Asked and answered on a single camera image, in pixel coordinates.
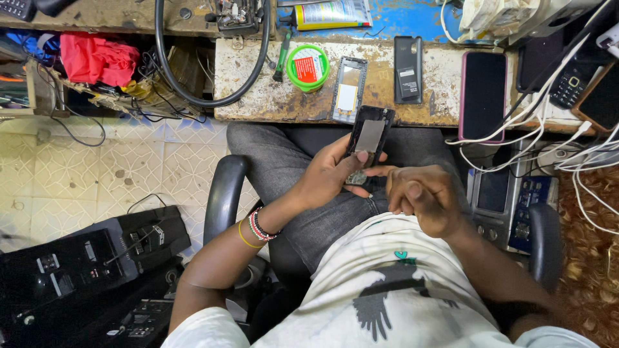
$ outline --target brown rug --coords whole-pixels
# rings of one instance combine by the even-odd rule
[[[619,209],[619,166],[583,172],[581,180]],[[593,222],[619,231],[619,216],[582,188],[579,192]],[[559,214],[565,259],[558,296],[569,313],[566,324],[601,347],[619,347],[619,235],[594,228],[583,217],[571,173],[560,176]]]

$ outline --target pink phone case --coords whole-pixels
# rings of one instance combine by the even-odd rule
[[[462,85],[460,86],[460,118],[458,119],[458,140],[474,140],[474,139],[466,139],[464,137],[464,86],[466,83],[466,57],[471,53],[468,51],[462,55]],[[507,56],[505,56],[505,95],[503,96],[503,115],[505,117],[505,104],[506,104],[506,96],[507,96]],[[486,140],[482,141],[484,144],[500,144],[505,140],[505,130],[501,133],[501,140]]]

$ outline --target red label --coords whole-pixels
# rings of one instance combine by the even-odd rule
[[[306,83],[318,81],[313,57],[295,59],[295,67],[297,69],[297,78],[299,81]]]

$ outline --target wooden workbench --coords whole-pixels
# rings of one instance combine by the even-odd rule
[[[215,51],[215,98],[230,95],[251,72],[259,51],[259,42],[247,43],[242,50],[232,48],[232,41],[217,40]],[[290,50],[303,43],[291,42]],[[342,56],[367,59],[370,63],[363,92],[363,104],[392,108],[396,124],[406,126],[458,125],[462,55],[470,48],[424,43],[423,103],[394,104],[393,45],[383,40],[366,44],[317,43],[329,58],[331,73],[321,90],[306,94],[287,77],[275,82],[273,70],[265,64],[253,87],[238,103],[218,108],[221,120],[307,122],[326,118],[331,110],[337,69]],[[280,44],[269,45],[269,56],[276,59]],[[508,85],[513,81],[514,54],[508,55]]]
[[[166,0],[163,23],[167,35],[190,37],[222,37],[217,24],[209,23],[206,27],[204,15],[210,13],[209,0]],[[182,19],[180,10],[186,7],[192,11],[189,19]],[[275,32],[275,11],[271,15],[272,30]],[[50,17],[37,12],[32,22],[24,22],[8,15],[0,14],[0,27],[81,31],[103,33],[155,33],[154,0],[77,0],[60,12],[57,17]]]

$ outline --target green container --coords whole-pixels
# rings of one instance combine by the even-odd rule
[[[317,46],[301,45],[295,48],[286,62],[286,74],[292,84],[305,93],[319,90],[329,77],[329,58]]]

